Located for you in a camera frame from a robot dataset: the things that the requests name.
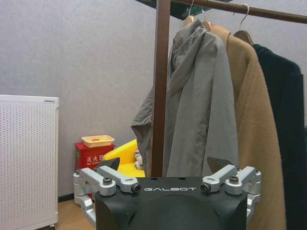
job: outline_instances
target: metal hanger hook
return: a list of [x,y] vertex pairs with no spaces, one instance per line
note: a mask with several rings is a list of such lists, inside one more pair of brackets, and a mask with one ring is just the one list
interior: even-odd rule
[[248,14],[249,14],[249,5],[244,3],[244,4],[242,4],[242,6],[246,6],[248,8],[248,11],[247,11],[246,15],[244,16],[244,18],[242,19],[242,21],[240,22],[239,30],[241,30],[241,25],[242,25],[243,21],[246,19],[246,17],[248,16]]
[[201,8],[201,12],[203,13],[203,17],[204,17],[204,21],[206,20],[206,11],[203,10],[203,8]]
[[194,4],[194,0],[193,0],[192,4],[190,6],[190,9],[189,9],[189,16],[191,15],[191,9],[192,9],[193,4]]

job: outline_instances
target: wooden floor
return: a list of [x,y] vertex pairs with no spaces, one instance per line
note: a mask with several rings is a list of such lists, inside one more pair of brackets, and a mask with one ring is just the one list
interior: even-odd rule
[[73,200],[59,203],[58,210],[59,221],[56,230],[95,230]]

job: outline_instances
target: tan coat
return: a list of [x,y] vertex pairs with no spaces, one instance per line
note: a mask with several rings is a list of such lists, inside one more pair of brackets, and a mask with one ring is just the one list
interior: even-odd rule
[[285,230],[283,174],[275,121],[254,48],[220,26],[211,33],[226,45],[235,95],[240,167],[262,172],[261,201],[249,230]]

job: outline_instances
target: clothes hanger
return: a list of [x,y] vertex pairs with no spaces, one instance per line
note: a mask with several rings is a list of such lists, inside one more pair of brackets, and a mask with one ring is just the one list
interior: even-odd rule
[[183,23],[182,23],[182,27],[184,27],[184,26],[186,26],[186,25],[191,24],[192,22],[194,22],[194,17],[191,16],[191,9],[192,9],[193,4],[194,4],[194,0],[193,0],[192,4],[191,4],[191,6],[190,6],[188,17],[187,17],[187,18],[183,21]]
[[212,24],[209,21],[206,21],[206,12],[203,10],[203,8],[201,8],[201,11],[203,13],[204,16],[204,20],[202,22],[202,24],[205,26],[207,31],[211,31],[212,30]]
[[251,39],[251,36],[249,35],[249,33],[248,33],[246,30],[241,30],[241,25],[242,25],[243,21],[246,19],[246,17],[248,16],[248,14],[249,14],[249,5],[243,4],[243,6],[246,6],[246,7],[248,8],[248,11],[247,11],[245,17],[244,17],[244,18],[242,19],[242,21],[240,22],[239,31],[236,32],[236,33],[234,34],[234,36],[237,37],[237,38],[240,38],[241,40],[243,40],[243,41],[245,41],[245,42],[247,42],[247,43],[249,43],[250,45],[253,45],[254,42],[253,42],[253,40]]

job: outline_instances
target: wooden pole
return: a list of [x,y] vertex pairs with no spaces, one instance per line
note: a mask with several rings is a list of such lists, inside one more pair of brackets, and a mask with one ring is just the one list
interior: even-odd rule
[[[184,4],[192,4],[193,0],[172,0],[175,2],[180,2]],[[247,13],[246,6],[233,4],[233,3],[226,3],[226,2],[218,2],[218,1],[211,1],[211,0],[194,0],[193,5],[196,6],[203,6],[209,7],[212,9],[218,9],[223,11],[229,12],[236,12],[236,13]],[[277,19],[281,21],[288,21],[294,23],[304,23],[307,24],[307,16],[292,14],[292,13],[284,13],[279,11],[270,11],[261,8],[250,7],[249,8],[249,15],[258,16],[262,18],[271,18]]]
[[166,79],[168,34],[171,0],[158,0],[156,7],[155,47],[154,47],[154,104],[153,104],[153,133],[151,140],[151,164],[152,177],[162,176],[164,124],[166,103]]

